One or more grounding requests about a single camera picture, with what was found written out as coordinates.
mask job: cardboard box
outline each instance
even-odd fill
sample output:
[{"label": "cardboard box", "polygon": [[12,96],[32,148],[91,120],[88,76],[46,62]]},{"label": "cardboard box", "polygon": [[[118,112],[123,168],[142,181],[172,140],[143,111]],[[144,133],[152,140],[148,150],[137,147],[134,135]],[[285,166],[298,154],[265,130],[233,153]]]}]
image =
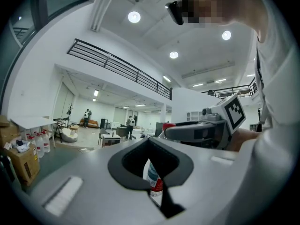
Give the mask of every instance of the cardboard box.
[{"label": "cardboard box", "polygon": [[20,136],[18,125],[10,122],[9,127],[0,127],[0,147],[3,148],[5,143]]},{"label": "cardboard box", "polygon": [[0,127],[8,127],[9,121],[7,120],[6,116],[0,115]]},{"label": "cardboard box", "polygon": [[20,182],[29,186],[40,170],[35,146],[30,144],[29,150],[22,153],[17,149],[3,149],[3,152],[10,157]]}]

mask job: hand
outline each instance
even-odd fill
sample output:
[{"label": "hand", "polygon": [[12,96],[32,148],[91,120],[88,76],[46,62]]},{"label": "hand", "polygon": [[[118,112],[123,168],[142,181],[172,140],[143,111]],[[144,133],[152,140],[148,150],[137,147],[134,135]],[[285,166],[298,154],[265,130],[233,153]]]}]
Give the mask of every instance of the hand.
[{"label": "hand", "polygon": [[250,139],[256,139],[260,134],[261,133],[239,128],[232,135],[231,141],[226,150],[238,152],[245,141]]}]

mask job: ceiling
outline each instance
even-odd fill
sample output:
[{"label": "ceiling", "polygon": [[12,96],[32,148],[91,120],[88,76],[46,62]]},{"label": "ceiling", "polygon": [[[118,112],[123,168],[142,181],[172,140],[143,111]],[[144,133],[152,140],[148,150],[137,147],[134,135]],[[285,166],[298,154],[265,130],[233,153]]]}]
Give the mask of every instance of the ceiling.
[{"label": "ceiling", "polygon": [[[79,96],[91,101],[96,99],[96,102],[120,108],[129,106],[130,110],[141,112],[160,111],[163,105],[153,99],[138,95],[117,85],[107,84],[100,79],[88,75],[74,73],[64,69],[62,69],[62,72],[72,81]],[[94,96],[95,90],[99,90],[97,97]],[[135,105],[138,104],[145,104],[146,106],[135,107]],[[171,107],[167,106],[166,109],[168,112],[171,112]]]},{"label": "ceiling", "polygon": [[[165,8],[172,1],[175,0],[112,0],[101,25],[136,45],[161,66],[168,65],[168,70],[176,71],[188,88],[199,83],[204,83],[204,90],[237,85],[236,77],[244,75],[254,58],[251,29],[240,23],[206,28],[179,26]],[[140,22],[128,20],[132,11],[140,13]],[[227,41],[222,39],[225,30],[232,34]],[[177,59],[169,57],[172,51],[179,53]],[[226,81],[206,84],[219,79]]]}]

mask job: ceiling light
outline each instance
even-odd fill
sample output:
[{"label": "ceiling light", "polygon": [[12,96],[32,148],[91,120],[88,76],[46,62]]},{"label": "ceiling light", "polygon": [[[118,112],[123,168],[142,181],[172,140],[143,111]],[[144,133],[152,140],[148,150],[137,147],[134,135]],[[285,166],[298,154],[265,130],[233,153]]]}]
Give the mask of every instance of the ceiling light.
[{"label": "ceiling light", "polygon": [[163,76],[163,78],[164,78],[165,80],[167,80],[169,83],[171,82],[171,80],[170,80],[169,78],[167,78],[166,76]]},{"label": "ceiling light", "polygon": [[171,52],[170,58],[173,58],[173,59],[178,58],[178,52]]},{"label": "ceiling light", "polygon": [[231,38],[231,32],[230,32],[230,31],[225,31],[225,32],[223,32],[222,38],[223,38],[224,40],[229,40],[229,39]]},{"label": "ceiling light", "polygon": [[138,23],[141,19],[141,15],[134,11],[128,14],[128,19],[132,23]]},{"label": "ceiling light", "polygon": [[215,83],[219,83],[219,82],[222,82],[222,81],[226,81],[226,79],[216,80]]},{"label": "ceiling light", "polygon": [[198,86],[202,86],[202,85],[203,85],[203,83],[194,85],[193,87],[198,87]]}]

